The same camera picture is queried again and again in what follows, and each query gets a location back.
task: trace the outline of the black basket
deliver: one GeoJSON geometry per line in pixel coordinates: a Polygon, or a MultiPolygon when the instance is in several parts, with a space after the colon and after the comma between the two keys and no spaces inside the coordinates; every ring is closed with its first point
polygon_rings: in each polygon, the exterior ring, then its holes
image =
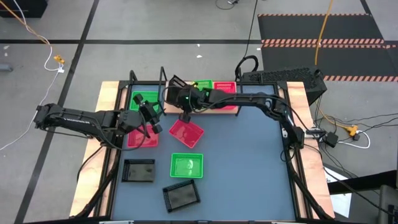
{"type": "Polygon", "coordinates": [[[193,180],[163,188],[163,196],[168,212],[200,202],[198,190],[193,180]]]}
{"type": "Polygon", "coordinates": [[[122,182],[153,182],[154,180],[154,159],[124,160],[122,182]]]}

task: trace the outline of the table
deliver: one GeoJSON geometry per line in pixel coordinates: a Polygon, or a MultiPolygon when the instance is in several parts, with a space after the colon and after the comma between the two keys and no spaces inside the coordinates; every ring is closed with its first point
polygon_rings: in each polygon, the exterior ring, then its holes
{"type": "MultiPolygon", "coordinates": [[[[101,86],[101,91],[99,93],[98,103],[96,110],[113,110],[116,95],[118,94],[118,86],[119,82],[103,82],[101,86]]],[[[312,119],[305,95],[305,89],[303,83],[287,83],[289,93],[289,100],[292,107],[296,110],[296,112],[300,115],[301,119],[307,126],[312,126],[312,119]]],[[[122,91],[121,104],[124,105],[124,100],[126,98],[126,91],[122,91]]],[[[306,139],[305,143],[316,147],[316,140],[306,139]]],[[[98,148],[98,142],[96,140],[89,140],[87,147],[85,158],[90,156],[96,149],[98,148]]],[[[328,192],[328,187],[326,184],[326,178],[323,171],[322,160],[318,152],[315,152],[313,149],[305,147],[301,151],[302,164],[305,173],[305,180],[307,183],[307,187],[312,195],[315,197],[317,202],[323,207],[323,209],[331,216],[334,217],[333,207],[331,205],[331,200],[328,192]]],[[[114,156],[114,151],[111,152],[111,161],[114,156]]],[[[101,178],[101,171],[104,165],[105,151],[102,151],[98,154],[95,159],[93,159],[83,170],[80,175],[80,180],[76,188],[75,198],[73,200],[72,209],[70,215],[74,215],[78,213],[89,201],[91,196],[94,194],[95,190],[98,188],[98,184],[101,178]]],[[[108,203],[109,197],[109,187],[108,190],[104,193],[103,199],[101,201],[101,208],[98,210],[98,215],[105,215],[107,213],[106,206],[108,203]]],[[[305,213],[305,204],[303,202],[303,197],[299,191],[297,191],[297,200],[298,200],[298,209],[300,211],[300,217],[306,217],[305,213]]]]}

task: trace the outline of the orange striped tape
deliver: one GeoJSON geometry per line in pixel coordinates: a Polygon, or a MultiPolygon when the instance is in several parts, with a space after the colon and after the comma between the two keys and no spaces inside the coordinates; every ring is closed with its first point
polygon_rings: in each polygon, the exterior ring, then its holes
{"type": "Polygon", "coordinates": [[[325,75],[323,77],[325,81],[346,81],[346,82],[398,82],[398,77],[396,76],[352,76],[352,75],[325,75]]]}
{"type": "MultiPolygon", "coordinates": [[[[316,44],[318,39],[266,39],[263,44],[316,44]]],[[[383,44],[383,39],[322,39],[321,44],[383,44]]]]}
{"type": "MultiPolygon", "coordinates": [[[[301,47],[301,48],[315,48],[316,44],[263,44],[262,47],[301,47]]],[[[349,49],[389,49],[396,45],[379,45],[379,44],[368,44],[368,45],[354,45],[354,44],[325,44],[321,45],[320,48],[349,48],[349,49]]]]}
{"type": "MultiPolygon", "coordinates": [[[[326,14],[258,14],[258,17],[261,16],[325,16],[326,14]]],[[[368,16],[366,13],[333,13],[329,16],[368,16]]]]}

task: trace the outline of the white cable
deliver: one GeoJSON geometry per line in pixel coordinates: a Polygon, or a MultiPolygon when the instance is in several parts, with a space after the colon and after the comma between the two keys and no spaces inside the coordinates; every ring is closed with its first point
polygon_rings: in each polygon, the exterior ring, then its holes
{"type": "Polygon", "coordinates": [[[369,149],[369,147],[371,146],[371,138],[369,138],[368,134],[366,134],[364,131],[357,130],[357,131],[356,131],[356,134],[359,134],[359,133],[365,134],[365,136],[366,136],[367,139],[368,139],[368,146],[366,146],[366,147],[357,146],[357,145],[354,145],[354,144],[351,144],[351,143],[348,143],[348,142],[343,142],[343,141],[339,141],[339,142],[337,142],[337,143],[346,144],[346,145],[353,146],[353,147],[357,147],[357,148],[360,148],[360,149],[369,149]]]}
{"type": "MultiPolygon", "coordinates": [[[[25,19],[25,15],[24,15],[24,13],[22,12],[21,7],[19,7],[19,5],[18,5],[18,3],[17,3],[16,0],[14,0],[14,3],[15,3],[15,5],[18,7],[19,12],[21,13],[21,16],[22,16],[22,18],[23,18],[23,20],[24,20],[24,23],[25,23],[25,28],[26,28],[26,30],[27,30],[28,32],[30,32],[31,34],[34,34],[34,33],[29,29],[29,27],[27,26],[26,19],[25,19]]],[[[42,35],[38,35],[38,36],[41,37],[41,38],[43,38],[43,39],[48,43],[48,45],[50,46],[50,55],[49,55],[49,57],[47,58],[47,60],[45,61],[45,63],[44,63],[44,69],[46,69],[47,71],[51,71],[51,72],[52,72],[52,71],[57,71],[58,68],[54,68],[54,69],[52,69],[52,68],[47,68],[47,63],[49,62],[49,60],[50,60],[50,58],[51,58],[51,55],[52,55],[52,46],[50,45],[49,40],[47,40],[47,38],[43,37],[42,35]]]]}
{"type": "MultiPolygon", "coordinates": [[[[40,101],[40,104],[39,104],[40,106],[42,105],[42,103],[45,101],[45,99],[46,99],[47,96],[49,95],[49,91],[50,91],[52,85],[54,84],[55,80],[57,79],[58,74],[60,73],[60,70],[61,70],[61,69],[62,69],[62,65],[59,64],[59,69],[58,69],[58,71],[57,71],[57,74],[55,74],[55,77],[54,77],[54,79],[52,80],[50,86],[47,88],[47,92],[45,93],[45,95],[44,95],[42,101],[40,101]]],[[[30,127],[32,126],[33,120],[35,119],[36,115],[37,115],[37,111],[36,111],[35,114],[33,115],[33,118],[32,118],[32,120],[30,121],[30,123],[29,123],[29,125],[28,125],[26,131],[25,131],[24,133],[22,133],[21,136],[19,136],[17,139],[15,139],[15,140],[13,140],[12,142],[10,142],[10,143],[6,144],[5,146],[3,146],[3,147],[0,149],[0,151],[2,151],[3,149],[7,148],[8,146],[14,144],[16,141],[20,140],[22,137],[24,137],[25,134],[29,131],[30,127]]]]}

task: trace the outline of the gray floor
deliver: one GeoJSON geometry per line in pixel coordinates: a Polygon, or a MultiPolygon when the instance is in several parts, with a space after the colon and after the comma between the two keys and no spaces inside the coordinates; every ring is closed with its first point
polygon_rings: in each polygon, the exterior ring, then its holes
{"type": "MultiPolygon", "coordinates": [[[[48,39],[79,39],[93,0],[49,0],[43,18],[28,23],[48,39]]],[[[367,0],[386,40],[398,40],[395,0],[367,0]]],[[[242,0],[234,9],[221,11],[213,0],[100,0],[88,39],[246,39],[254,1],[242,0]]],[[[328,0],[259,1],[257,13],[325,13],[328,0]]],[[[363,13],[359,0],[336,0],[335,13],[363,13]]],[[[259,39],[257,21],[252,38],[259,39]]],[[[34,39],[14,19],[0,18],[0,39],[34,39]]],[[[67,61],[46,102],[57,102],[76,45],[56,45],[67,61]]],[[[260,56],[258,45],[248,54],[260,56]]],[[[168,45],[85,45],[76,68],[65,106],[94,110],[100,83],[127,79],[133,69],[140,80],[158,78],[160,66],[169,75],[185,79],[230,80],[245,45],[168,44],[168,45]]],[[[35,106],[44,96],[55,72],[43,64],[49,49],[44,45],[0,45],[0,62],[10,63],[12,73],[0,73],[0,146],[18,137],[32,119],[35,106]]],[[[244,71],[252,65],[245,65],[244,71]]],[[[327,82],[322,109],[341,119],[362,118],[398,111],[397,83],[327,82]]],[[[379,118],[368,122],[387,121],[379,118]]],[[[334,127],[323,123],[325,128],[334,127]]],[[[369,131],[369,149],[339,144],[330,149],[340,162],[357,175],[391,170],[397,163],[397,128],[369,131]]],[[[338,135],[346,136],[342,130],[338,135]]],[[[13,223],[32,175],[45,133],[31,129],[14,145],[0,151],[0,223],[13,223]]],[[[364,138],[359,142],[366,144],[364,138]]],[[[85,140],[54,136],[25,222],[67,218],[75,192],[77,170],[82,162],[85,140]]],[[[354,199],[363,204],[360,198],[354,199]]],[[[366,213],[368,219],[376,213],[366,213]]]]}

